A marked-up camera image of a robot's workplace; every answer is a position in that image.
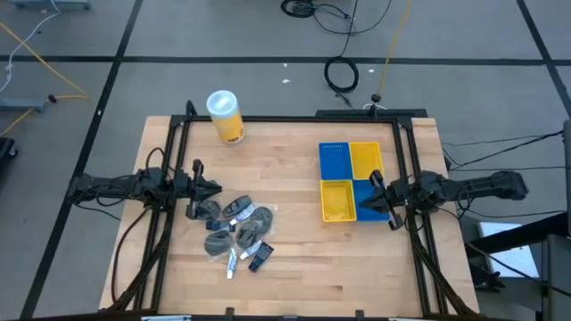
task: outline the yellow cup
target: yellow cup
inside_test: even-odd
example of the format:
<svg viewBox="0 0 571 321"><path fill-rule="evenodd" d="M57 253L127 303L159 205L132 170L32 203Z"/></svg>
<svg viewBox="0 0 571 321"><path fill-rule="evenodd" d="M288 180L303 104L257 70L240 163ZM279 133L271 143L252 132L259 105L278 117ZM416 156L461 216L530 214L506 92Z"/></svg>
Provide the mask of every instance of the yellow cup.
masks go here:
<svg viewBox="0 0 571 321"><path fill-rule="evenodd" d="M214 92L206 100L206 108L224 143L236 144L244 139L244 123L234 94L228 90Z"/></svg>

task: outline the yellow tray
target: yellow tray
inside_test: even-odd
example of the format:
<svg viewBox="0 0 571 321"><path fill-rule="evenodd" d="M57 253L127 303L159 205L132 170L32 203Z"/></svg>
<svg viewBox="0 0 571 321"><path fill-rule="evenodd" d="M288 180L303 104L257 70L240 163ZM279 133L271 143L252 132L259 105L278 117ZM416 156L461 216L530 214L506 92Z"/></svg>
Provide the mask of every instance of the yellow tray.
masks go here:
<svg viewBox="0 0 571 321"><path fill-rule="evenodd" d="M349 149L351 150L353 179L368 179L375 169L380 170L383 177L385 176L381 148L378 143L349 143Z"/></svg>
<svg viewBox="0 0 571 321"><path fill-rule="evenodd" d="M351 180L321 181L321 210L326 222L357 219Z"/></svg>

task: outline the yellow container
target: yellow container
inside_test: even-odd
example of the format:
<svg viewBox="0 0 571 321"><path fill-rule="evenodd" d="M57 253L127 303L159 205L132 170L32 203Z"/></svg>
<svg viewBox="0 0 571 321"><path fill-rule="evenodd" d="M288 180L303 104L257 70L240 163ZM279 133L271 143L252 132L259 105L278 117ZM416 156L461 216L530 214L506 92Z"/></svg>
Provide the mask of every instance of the yellow container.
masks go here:
<svg viewBox="0 0 571 321"><path fill-rule="evenodd" d="M368 179L375 169L380 170L383 177L385 176L381 148L377 142L349 143L349 149L351 151L353 179Z"/></svg>
<svg viewBox="0 0 571 321"><path fill-rule="evenodd" d="M351 180L321 181L321 210L326 222L357 219Z"/></svg>
<svg viewBox="0 0 571 321"><path fill-rule="evenodd" d="M244 138L244 123L236 96L228 90L212 93L206 100L206 109L211 115L222 142L240 143Z"/></svg>

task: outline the white lid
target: white lid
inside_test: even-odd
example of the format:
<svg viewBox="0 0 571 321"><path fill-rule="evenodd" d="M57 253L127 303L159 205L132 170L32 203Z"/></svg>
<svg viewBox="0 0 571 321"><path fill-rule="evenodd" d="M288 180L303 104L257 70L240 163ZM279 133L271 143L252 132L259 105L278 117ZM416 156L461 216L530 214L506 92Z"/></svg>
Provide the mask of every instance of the white lid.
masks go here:
<svg viewBox="0 0 571 321"><path fill-rule="evenodd" d="M219 90L208 97L206 109L214 117L227 119L237 112L238 101L232 92Z"/></svg>

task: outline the wooden table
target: wooden table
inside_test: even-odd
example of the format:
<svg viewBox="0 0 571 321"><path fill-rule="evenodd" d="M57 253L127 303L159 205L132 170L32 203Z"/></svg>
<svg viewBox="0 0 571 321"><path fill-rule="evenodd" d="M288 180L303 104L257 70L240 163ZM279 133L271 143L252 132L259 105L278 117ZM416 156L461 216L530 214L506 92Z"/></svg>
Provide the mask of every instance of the wooden table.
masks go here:
<svg viewBox="0 0 571 321"><path fill-rule="evenodd" d="M147 119L135 169L145 166L154 147L163 147L169 120ZM224 187L218 197L223 205L248 194L254 202L277 208L273 232L265 239L275 250L258 273L247 269L248 259L238 262L234 279L227 280L228 257L212 259L206 254L204 223L186 218L188 200L178 201L160 312L220 315L233 307L237 315L340 317L363 309L367 317L420 317L408 232L392 232L380 222L325 223L321 216L318 143L378 141L386 181L391 182L399 178L391 126L255 122L246 123L245 129L242 143L225 145L210 122L193 122L185 171L192 173L193 159L201 159L204 177ZM414 119L414 132L421 168L446 175L434 119ZM411 173L404 131L401 136ZM152 165L160 166L160 154L154 156ZM444 207L454 211L451 203ZM141 211L140 202L127 202L117 240ZM149 219L147 214L123 244L118 293L140 268ZM478 310L458 221L443 211L433 214L432 221L443 274L467 305ZM431 309L437 312L427 270L426 275ZM110 276L111 267L101 307L112 303ZM144 306L150 302L149 284Z"/></svg>

